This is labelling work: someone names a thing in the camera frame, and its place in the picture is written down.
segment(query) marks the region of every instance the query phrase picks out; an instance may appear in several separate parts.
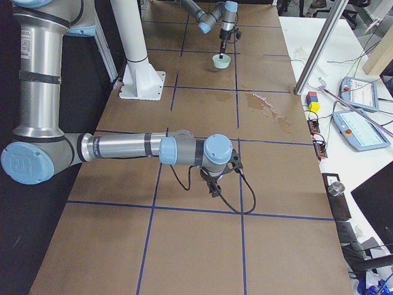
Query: black cable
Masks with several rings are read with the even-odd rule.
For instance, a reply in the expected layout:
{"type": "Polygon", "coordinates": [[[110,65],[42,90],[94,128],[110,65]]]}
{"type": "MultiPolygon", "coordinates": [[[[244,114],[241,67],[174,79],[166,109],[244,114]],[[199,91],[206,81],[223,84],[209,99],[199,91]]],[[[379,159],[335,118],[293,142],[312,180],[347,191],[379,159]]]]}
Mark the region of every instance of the black cable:
{"type": "Polygon", "coordinates": [[[174,171],[173,166],[170,165],[170,167],[171,167],[172,172],[173,172],[173,175],[174,175],[174,177],[176,177],[176,180],[178,181],[178,183],[183,187],[183,189],[184,189],[185,191],[188,192],[188,191],[190,190],[190,188],[191,188],[191,168],[192,168],[193,166],[189,166],[189,186],[188,186],[188,187],[185,187],[184,184],[182,184],[182,182],[180,181],[179,177],[178,177],[177,174],[176,174],[176,171],[174,171]]]}
{"type": "Polygon", "coordinates": [[[255,210],[255,207],[256,207],[256,205],[257,205],[257,198],[255,197],[255,193],[254,193],[254,191],[252,190],[250,184],[247,182],[246,177],[244,176],[243,173],[240,174],[240,175],[241,175],[241,178],[244,180],[244,182],[246,183],[247,187],[248,187],[249,190],[251,191],[252,198],[253,198],[253,200],[254,200],[254,204],[253,204],[252,208],[251,208],[250,210],[246,211],[246,212],[238,211],[238,210],[236,210],[235,208],[233,208],[233,207],[228,203],[228,201],[223,197],[223,195],[221,194],[220,189],[218,188],[217,183],[214,181],[214,179],[212,178],[212,176],[210,175],[210,173],[208,172],[208,170],[207,170],[206,168],[202,168],[202,170],[207,174],[207,176],[208,176],[209,179],[210,179],[210,182],[214,185],[215,190],[218,192],[219,197],[220,197],[221,200],[226,204],[226,206],[228,206],[229,209],[231,209],[231,210],[232,210],[233,212],[235,212],[236,214],[240,214],[240,215],[246,215],[246,214],[249,214],[249,213],[251,213],[251,212],[253,212],[253,211],[255,210]]]}
{"type": "Polygon", "coordinates": [[[364,57],[365,55],[367,55],[368,53],[370,53],[379,43],[380,43],[380,41],[374,43],[373,45],[371,45],[371,46],[365,51],[365,53],[363,53],[362,55],[360,55],[360,56],[357,57],[357,58],[354,58],[353,60],[343,60],[343,61],[334,61],[334,60],[332,60],[332,61],[326,61],[326,62],[327,62],[327,63],[347,63],[347,62],[349,62],[349,61],[355,61],[355,62],[356,62],[360,57],[364,57]]]}

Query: table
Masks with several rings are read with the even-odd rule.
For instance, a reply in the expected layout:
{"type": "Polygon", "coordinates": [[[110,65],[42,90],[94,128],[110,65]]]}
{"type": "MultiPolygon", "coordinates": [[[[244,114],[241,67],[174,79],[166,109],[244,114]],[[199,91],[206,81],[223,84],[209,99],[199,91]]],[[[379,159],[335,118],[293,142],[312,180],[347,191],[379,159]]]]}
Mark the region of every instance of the table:
{"type": "MultiPolygon", "coordinates": [[[[114,90],[96,134],[226,134],[257,207],[234,214],[197,169],[185,192],[157,159],[83,164],[31,294],[351,294],[276,7],[239,5],[242,39],[218,70],[219,26],[203,36],[179,6],[150,5],[142,25],[149,61],[166,71],[162,98],[114,90]]],[[[183,181],[187,168],[175,167],[183,181]]],[[[220,185],[251,207],[238,175],[220,185]]]]}
{"type": "MultiPolygon", "coordinates": [[[[280,17],[296,79],[299,78],[305,65],[305,61],[301,60],[305,60],[309,55],[324,21],[324,19],[319,18],[280,17]]],[[[309,84],[311,86],[318,86],[318,78],[321,77],[326,81],[327,89],[333,93],[338,93],[338,87],[342,78],[344,76],[353,76],[354,70],[348,74],[353,62],[333,64],[328,63],[328,61],[352,60],[359,57],[361,52],[362,47],[346,20],[339,20],[318,62],[318,67],[313,72],[309,84]]],[[[356,77],[368,81],[376,80],[378,76],[368,76],[362,69],[362,65],[364,65],[367,59],[367,56],[361,59],[356,77]]],[[[379,98],[392,99],[380,80],[377,82],[377,86],[379,98]]],[[[302,95],[303,104],[306,104],[305,95],[308,91],[313,90],[310,87],[305,90],[302,95]]],[[[321,106],[318,115],[320,117],[330,115],[332,113],[334,99],[324,93],[318,93],[318,98],[321,106]]],[[[384,111],[393,111],[392,103],[380,101],[379,106],[384,111]]],[[[390,117],[379,112],[369,113],[369,115],[381,124],[391,120],[390,117]]],[[[321,132],[326,137],[329,132],[329,121],[330,119],[322,119],[320,121],[321,132]]],[[[392,125],[386,127],[390,131],[393,130],[392,125]]],[[[393,146],[367,152],[354,152],[332,124],[330,126],[327,154],[329,158],[322,160],[319,167],[321,172],[338,173],[341,181],[344,183],[346,187],[345,196],[352,215],[351,224],[358,239],[360,242],[363,242],[370,237],[375,237],[377,241],[382,243],[353,200],[351,191],[393,160],[393,146]]]]}

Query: white table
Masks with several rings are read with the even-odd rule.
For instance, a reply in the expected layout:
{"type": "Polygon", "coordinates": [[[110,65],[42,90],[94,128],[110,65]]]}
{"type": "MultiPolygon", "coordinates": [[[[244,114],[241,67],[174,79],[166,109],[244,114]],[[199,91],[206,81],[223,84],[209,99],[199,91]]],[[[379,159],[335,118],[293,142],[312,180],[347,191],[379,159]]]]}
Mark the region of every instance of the white table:
{"type": "MultiPolygon", "coordinates": [[[[302,73],[306,59],[314,46],[324,21],[324,19],[320,18],[280,17],[296,80],[302,73]]],[[[321,77],[326,81],[327,89],[333,93],[338,93],[341,80],[345,76],[353,77],[356,66],[348,73],[354,61],[342,64],[327,63],[327,61],[352,60],[359,57],[362,50],[363,48],[360,46],[346,20],[340,20],[319,59],[318,66],[313,72],[309,85],[315,87],[319,86],[320,83],[318,78],[321,77]]],[[[356,77],[368,81],[376,80],[378,76],[368,76],[362,69],[367,59],[367,56],[361,59],[356,77]]],[[[377,82],[377,86],[379,98],[387,100],[392,99],[381,80],[377,82]]],[[[306,104],[305,96],[309,91],[314,90],[311,88],[305,89],[302,95],[303,104],[306,104]]],[[[318,92],[317,95],[321,106],[318,116],[324,117],[331,115],[333,103],[335,101],[334,98],[322,92],[318,92]]],[[[379,108],[383,111],[393,112],[393,103],[380,101],[379,108]]],[[[340,104],[337,104],[335,111],[340,110],[344,109],[340,104]]],[[[380,124],[393,120],[393,116],[388,117],[381,113],[368,114],[380,124]]],[[[321,133],[325,136],[325,139],[327,139],[328,135],[329,122],[330,117],[320,120],[321,133]]],[[[387,125],[386,128],[393,131],[393,124],[387,125]]],[[[393,138],[386,137],[393,143],[393,138]]],[[[370,237],[375,237],[377,241],[382,243],[371,225],[365,219],[363,213],[359,210],[359,207],[356,205],[351,195],[351,191],[393,161],[393,144],[384,149],[355,152],[344,140],[342,135],[339,134],[336,126],[332,122],[330,126],[327,155],[328,159],[322,160],[319,167],[322,173],[339,174],[341,182],[345,185],[346,201],[352,215],[350,222],[359,241],[363,242],[370,237]]]]}

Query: white pillar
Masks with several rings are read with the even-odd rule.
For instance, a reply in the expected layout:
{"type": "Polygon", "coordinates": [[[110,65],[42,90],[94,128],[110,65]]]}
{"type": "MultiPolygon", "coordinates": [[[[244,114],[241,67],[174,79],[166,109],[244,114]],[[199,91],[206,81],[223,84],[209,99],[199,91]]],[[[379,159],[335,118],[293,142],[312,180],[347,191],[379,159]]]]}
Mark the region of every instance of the white pillar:
{"type": "Polygon", "coordinates": [[[165,80],[149,63],[137,0],[111,0],[127,67],[121,98],[159,100],[165,80]]]}

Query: white bowl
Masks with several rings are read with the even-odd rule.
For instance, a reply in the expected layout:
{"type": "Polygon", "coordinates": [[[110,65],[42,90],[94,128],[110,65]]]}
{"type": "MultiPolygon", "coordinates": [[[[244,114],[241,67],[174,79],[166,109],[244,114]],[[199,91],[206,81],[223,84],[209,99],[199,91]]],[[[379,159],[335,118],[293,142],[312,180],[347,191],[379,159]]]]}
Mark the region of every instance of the white bowl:
{"type": "Polygon", "coordinates": [[[231,62],[231,58],[229,55],[224,54],[222,58],[220,58],[219,54],[213,56],[213,64],[217,69],[226,69],[231,62]]]}

